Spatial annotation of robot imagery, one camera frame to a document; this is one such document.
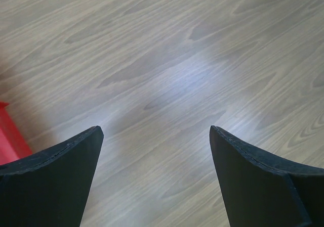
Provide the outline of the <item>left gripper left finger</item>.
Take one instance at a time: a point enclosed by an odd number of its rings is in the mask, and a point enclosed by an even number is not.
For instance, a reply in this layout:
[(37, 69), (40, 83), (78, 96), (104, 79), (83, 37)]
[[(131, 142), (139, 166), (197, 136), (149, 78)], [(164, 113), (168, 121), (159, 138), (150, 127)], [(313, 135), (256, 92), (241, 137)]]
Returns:
[(99, 126), (1, 166), (1, 226), (80, 226), (104, 134)]

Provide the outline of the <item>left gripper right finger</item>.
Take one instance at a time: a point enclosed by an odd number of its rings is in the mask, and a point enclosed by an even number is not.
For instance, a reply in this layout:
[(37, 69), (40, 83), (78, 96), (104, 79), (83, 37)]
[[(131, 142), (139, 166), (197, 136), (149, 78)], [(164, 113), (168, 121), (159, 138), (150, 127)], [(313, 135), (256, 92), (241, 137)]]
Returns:
[(212, 126), (210, 145), (231, 226), (323, 226), (323, 169)]

